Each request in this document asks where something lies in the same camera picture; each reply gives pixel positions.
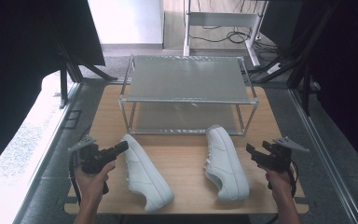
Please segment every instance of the white desk leg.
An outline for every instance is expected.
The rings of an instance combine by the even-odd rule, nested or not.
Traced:
[[[185,24],[185,43],[183,44],[183,56],[190,55],[190,39],[188,38],[190,35],[190,6],[191,0],[187,0],[187,11],[186,11],[186,24]]]
[[[252,35],[251,38],[245,41],[246,48],[248,49],[249,56],[251,57],[252,63],[254,67],[259,67],[260,62],[257,59],[257,55],[255,55],[255,50],[253,48],[253,45],[255,43],[255,38],[257,36],[258,30],[260,29],[261,20],[264,16],[264,9],[266,8],[267,1],[262,1],[261,6],[257,12],[257,17],[255,18],[255,25],[252,29]]]

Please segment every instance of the human arm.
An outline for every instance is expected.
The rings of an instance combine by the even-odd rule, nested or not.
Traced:
[[[75,224],[94,223],[97,217],[97,209],[103,198],[103,183],[109,178],[107,175],[115,168],[116,163],[107,163],[97,175],[84,173],[80,167],[75,170],[76,183],[80,189],[80,209],[75,219]]]
[[[292,198],[291,182],[289,174],[286,172],[278,173],[264,168],[266,179],[272,186],[272,197],[278,207],[278,216],[281,224],[301,223],[296,210],[295,202]]]

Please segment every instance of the wooden table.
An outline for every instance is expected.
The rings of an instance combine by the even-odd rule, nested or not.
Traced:
[[[98,107],[89,135],[97,139],[100,149],[116,145],[126,133],[125,123],[118,104],[119,85],[107,86]],[[265,171],[251,161],[245,150],[247,143],[259,151],[264,141],[280,138],[281,133],[272,114],[269,101],[262,88],[255,88],[259,106],[245,136],[232,136],[241,165],[250,186],[250,195],[240,202],[222,203],[216,200],[217,188],[205,176],[204,163],[208,154],[205,135],[136,134],[133,137],[143,147],[150,160],[171,186],[175,195],[172,203],[154,214],[256,214],[277,213],[271,190],[267,188]],[[99,214],[145,214],[145,197],[128,190],[127,164],[124,154],[117,157],[116,168],[109,174],[110,191],[103,196]],[[73,188],[68,197],[75,197]],[[297,182],[297,198],[305,198]],[[309,210],[307,204],[296,205],[298,213]],[[64,207],[69,214],[78,211],[77,203]]]

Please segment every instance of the table top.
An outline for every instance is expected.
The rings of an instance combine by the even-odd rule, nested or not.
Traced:
[[[245,90],[251,83],[243,82],[244,66],[241,57],[133,56],[127,74],[131,90],[123,99],[250,104],[255,96]]]
[[[110,85],[104,90],[89,135],[97,139],[100,149],[116,145],[126,133],[125,123],[118,104],[121,86]],[[276,213],[277,207],[267,188],[265,172],[257,168],[245,150],[247,143],[259,151],[262,141],[272,142],[280,138],[276,120],[263,89],[255,88],[259,107],[245,136],[232,136],[234,146],[250,186],[247,199],[233,203],[217,201],[217,188],[205,176],[204,163],[208,155],[205,135],[135,134],[150,160],[166,179],[175,195],[172,203],[158,210],[156,214],[254,214]],[[127,185],[127,164],[124,154],[117,157],[115,170],[109,173],[107,184],[110,191],[103,196],[98,208],[99,214],[145,214],[145,197],[129,191]],[[73,188],[68,197],[75,197]],[[297,182],[297,198],[305,198]],[[296,204],[299,213],[308,211],[307,204]],[[67,203],[65,211],[75,214],[77,203]]]

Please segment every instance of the white sneaker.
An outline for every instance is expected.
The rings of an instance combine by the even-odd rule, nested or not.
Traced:
[[[227,131],[213,125],[206,130],[209,155],[205,174],[219,189],[219,201],[238,201],[249,196],[249,185]]]
[[[173,192],[164,177],[156,169],[144,149],[129,134],[121,141],[127,141],[129,149],[125,153],[129,190],[146,197],[146,212],[154,212],[173,201]]]

